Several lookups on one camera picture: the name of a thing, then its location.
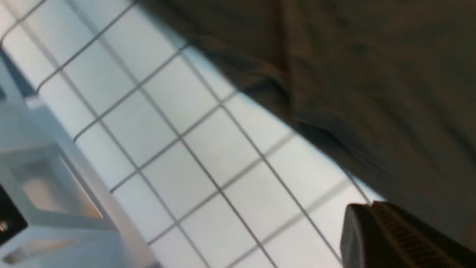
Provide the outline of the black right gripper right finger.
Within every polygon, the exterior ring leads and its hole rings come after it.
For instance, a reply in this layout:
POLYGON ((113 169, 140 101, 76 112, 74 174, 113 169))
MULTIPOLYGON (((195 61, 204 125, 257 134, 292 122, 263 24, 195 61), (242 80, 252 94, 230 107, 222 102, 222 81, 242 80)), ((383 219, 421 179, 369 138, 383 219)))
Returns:
POLYGON ((409 268, 474 268, 475 252, 389 202, 370 206, 398 256, 409 268))

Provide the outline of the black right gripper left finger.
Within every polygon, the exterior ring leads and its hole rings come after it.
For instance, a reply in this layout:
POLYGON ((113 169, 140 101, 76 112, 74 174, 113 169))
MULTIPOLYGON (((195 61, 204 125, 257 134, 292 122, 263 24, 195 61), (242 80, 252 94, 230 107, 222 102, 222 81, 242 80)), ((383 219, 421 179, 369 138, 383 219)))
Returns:
POLYGON ((340 252, 344 268, 404 268, 381 227, 362 204, 347 205, 340 252))

